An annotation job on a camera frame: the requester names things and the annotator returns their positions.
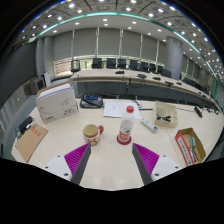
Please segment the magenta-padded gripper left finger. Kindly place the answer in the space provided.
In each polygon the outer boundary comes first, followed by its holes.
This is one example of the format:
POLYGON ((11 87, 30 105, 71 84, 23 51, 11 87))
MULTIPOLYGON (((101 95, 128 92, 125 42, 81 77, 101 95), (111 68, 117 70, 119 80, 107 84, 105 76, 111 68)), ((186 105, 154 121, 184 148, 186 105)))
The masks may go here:
POLYGON ((91 145, 84 144, 66 155, 57 155, 51 159, 43 169, 76 185, 79 185, 89 156, 91 145))

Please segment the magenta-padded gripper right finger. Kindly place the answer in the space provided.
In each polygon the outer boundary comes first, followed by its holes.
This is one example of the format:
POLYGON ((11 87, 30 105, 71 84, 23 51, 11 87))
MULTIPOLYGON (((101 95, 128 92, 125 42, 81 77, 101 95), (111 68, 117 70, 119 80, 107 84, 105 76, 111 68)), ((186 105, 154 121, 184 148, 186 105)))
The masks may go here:
POLYGON ((144 185, 181 170, 181 166, 169 156, 158 155, 136 143, 132 145, 132 154, 144 185))

